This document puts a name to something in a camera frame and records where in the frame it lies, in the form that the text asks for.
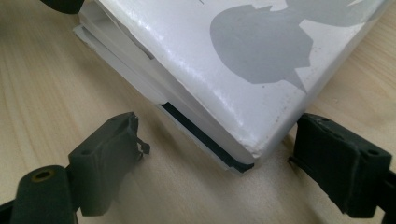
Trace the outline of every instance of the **black plastic piece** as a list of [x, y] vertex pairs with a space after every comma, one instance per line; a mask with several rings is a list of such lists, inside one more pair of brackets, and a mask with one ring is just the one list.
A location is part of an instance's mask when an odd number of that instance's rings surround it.
[[[317, 181], [343, 213], [372, 217], [391, 155], [329, 119], [304, 114], [290, 160]], [[396, 201], [387, 202], [394, 206]]]
[[79, 208], [83, 216], [101, 216], [117, 199], [124, 176], [149, 154], [137, 129], [133, 112], [118, 115], [69, 154], [67, 168], [47, 166], [26, 175], [16, 199], [0, 205], [0, 224], [77, 223]]
[[[67, 167], [75, 207], [83, 216], [101, 216], [117, 198], [124, 176], [130, 172], [149, 145], [137, 137], [138, 118], [134, 113], [108, 120], [72, 153]], [[137, 143], [143, 144], [142, 151]]]
[[11, 224], [74, 224], [66, 170], [52, 165], [39, 168], [21, 179]]
[[65, 14], [78, 14], [84, 0], [41, 0], [41, 2]]
[[162, 105], [162, 107], [174, 117], [181, 125], [190, 131], [198, 140], [200, 140], [207, 148], [209, 148], [216, 156], [218, 156], [226, 165], [235, 168], [240, 173], [244, 173], [246, 170], [253, 168], [254, 163], [244, 164], [234, 159], [227, 151], [219, 146], [213, 139], [199, 129], [194, 123], [186, 118], [180, 111], [178, 111], [170, 103]]

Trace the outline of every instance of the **black clamp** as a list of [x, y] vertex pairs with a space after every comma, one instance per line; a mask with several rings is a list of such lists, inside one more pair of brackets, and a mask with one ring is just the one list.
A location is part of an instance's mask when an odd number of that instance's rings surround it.
[[69, 154], [66, 168], [51, 165], [24, 176], [16, 199], [0, 206], [0, 224], [77, 223], [79, 208], [83, 216], [104, 214], [124, 176], [149, 154], [137, 128], [133, 112], [118, 115]]
[[296, 163], [350, 217], [373, 217], [377, 206], [383, 223], [396, 223], [396, 174], [391, 155], [341, 125], [304, 114], [298, 120], [293, 156]]

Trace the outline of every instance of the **wooden table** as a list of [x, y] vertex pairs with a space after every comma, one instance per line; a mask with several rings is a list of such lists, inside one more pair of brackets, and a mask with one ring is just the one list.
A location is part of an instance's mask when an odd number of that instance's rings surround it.
[[[0, 203], [35, 168], [60, 164], [112, 116], [134, 111], [152, 153], [126, 176], [120, 204], [80, 223], [380, 223], [342, 215], [286, 160], [293, 132], [244, 176], [223, 171], [72, 32], [78, 16], [39, 1], [0, 1]], [[396, 155], [396, 4], [309, 112]]]

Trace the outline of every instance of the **wood grain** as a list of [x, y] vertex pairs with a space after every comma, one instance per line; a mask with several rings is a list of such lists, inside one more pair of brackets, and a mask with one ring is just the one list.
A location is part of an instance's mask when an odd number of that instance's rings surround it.
[[[120, 203], [80, 223], [380, 223], [342, 215], [286, 160], [293, 131], [260, 167], [223, 171], [74, 36], [77, 16], [39, 1], [0, 1], [0, 203], [35, 168], [68, 153], [117, 114], [134, 111], [152, 154], [126, 176]], [[396, 155], [396, 4], [307, 109]], [[396, 171], [395, 162], [392, 169]]]

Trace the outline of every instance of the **gray graphic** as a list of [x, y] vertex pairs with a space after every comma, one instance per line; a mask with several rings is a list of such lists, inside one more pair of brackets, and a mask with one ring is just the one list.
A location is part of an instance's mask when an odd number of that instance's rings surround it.
[[313, 40], [299, 24], [310, 20], [348, 27], [376, 17], [372, 11], [377, 9], [376, 1], [353, 2], [287, 0], [286, 9], [274, 12], [271, 7], [233, 7], [212, 21], [213, 46], [222, 62], [250, 83], [286, 80], [306, 92], [295, 69], [310, 65]]

